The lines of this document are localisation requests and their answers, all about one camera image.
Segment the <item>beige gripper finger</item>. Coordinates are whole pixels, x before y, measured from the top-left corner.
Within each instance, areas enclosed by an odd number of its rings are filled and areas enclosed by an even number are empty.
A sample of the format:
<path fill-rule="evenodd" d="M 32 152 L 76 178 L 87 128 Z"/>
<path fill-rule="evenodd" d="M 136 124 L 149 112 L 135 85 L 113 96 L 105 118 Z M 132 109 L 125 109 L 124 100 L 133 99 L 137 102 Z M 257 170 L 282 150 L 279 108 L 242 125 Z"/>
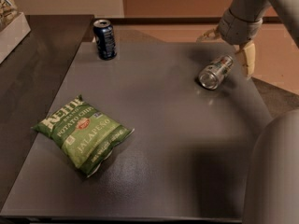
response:
<path fill-rule="evenodd" d="M 216 41 L 220 37 L 221 37 L 221 35 L 220 35 L 218 29 L 212 28 L 212 29 L 205 31 L 201 35 L 199 35 L 198 38 L 196 39 L 196 41 L 197 42 Z"/>
<path fill-rule="evenodd" d="M 249 79 L 252 77 L 255 69 L 256 50 L 253 41 L 239 46 L 239 50 L 235 53 L 239 64 L 242 68 L 242 73 Z"/>

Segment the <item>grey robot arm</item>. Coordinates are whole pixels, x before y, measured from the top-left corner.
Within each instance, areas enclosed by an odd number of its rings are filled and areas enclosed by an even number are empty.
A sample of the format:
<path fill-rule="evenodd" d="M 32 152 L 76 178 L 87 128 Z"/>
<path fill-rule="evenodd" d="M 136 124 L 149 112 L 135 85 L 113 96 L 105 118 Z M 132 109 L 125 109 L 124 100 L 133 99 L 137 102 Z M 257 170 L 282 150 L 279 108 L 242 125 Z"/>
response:
<path fill-rule="evenodd" d="M 233 0 L 218 26 L 197 38 L 238 45 L 243 74 L 254 72 L 253 39 L 272 7 L 299 46 L 299 0 Z M 273 119 L 251 154 L 242 224 L 299 224 L 299 110 Z"/>

